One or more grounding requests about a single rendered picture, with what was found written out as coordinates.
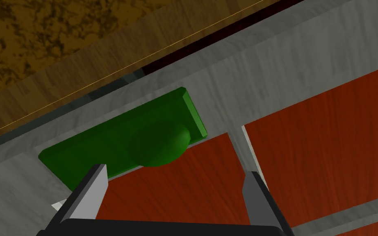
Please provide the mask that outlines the green door knob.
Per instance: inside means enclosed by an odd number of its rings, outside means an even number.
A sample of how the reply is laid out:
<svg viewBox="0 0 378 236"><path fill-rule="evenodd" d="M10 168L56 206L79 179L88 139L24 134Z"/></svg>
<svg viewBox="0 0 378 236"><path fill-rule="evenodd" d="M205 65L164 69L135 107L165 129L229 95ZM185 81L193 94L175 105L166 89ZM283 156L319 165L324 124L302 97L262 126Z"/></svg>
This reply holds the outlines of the green door knob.
<svg viewBox="0 0 378 236"><path fill-rule="evenodd" d="M95 164L108 178L137 166L162 166L180 157L207 130L186 88L179 87L39 153L71 191Z"/></svg>

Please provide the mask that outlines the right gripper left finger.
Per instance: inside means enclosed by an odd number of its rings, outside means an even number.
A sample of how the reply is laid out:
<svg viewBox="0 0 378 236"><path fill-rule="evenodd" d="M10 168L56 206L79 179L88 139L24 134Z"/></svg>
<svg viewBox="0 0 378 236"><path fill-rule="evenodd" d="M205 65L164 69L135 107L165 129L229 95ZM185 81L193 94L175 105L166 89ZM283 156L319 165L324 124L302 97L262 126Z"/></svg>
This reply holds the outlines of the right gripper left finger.
<svg viewBox="0 0 378 236"><path fill-rule="evenodd" d="M95 219L108 187L107 166L96 164L59 208L46 229L67 219Z"/></svg>

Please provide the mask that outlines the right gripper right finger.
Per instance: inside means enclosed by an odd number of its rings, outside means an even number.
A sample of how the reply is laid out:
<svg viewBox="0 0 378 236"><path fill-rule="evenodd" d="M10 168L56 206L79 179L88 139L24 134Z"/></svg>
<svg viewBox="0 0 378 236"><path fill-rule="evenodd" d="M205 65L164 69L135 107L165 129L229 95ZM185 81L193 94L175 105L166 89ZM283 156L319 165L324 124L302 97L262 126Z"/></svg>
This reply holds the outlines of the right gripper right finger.
<svg viewBox="0 0 378 236"><path fill-rule="evenodd" d="M294 234L258 172L246 173L242 194L252 225L276 227L281 235Z"/></svg>

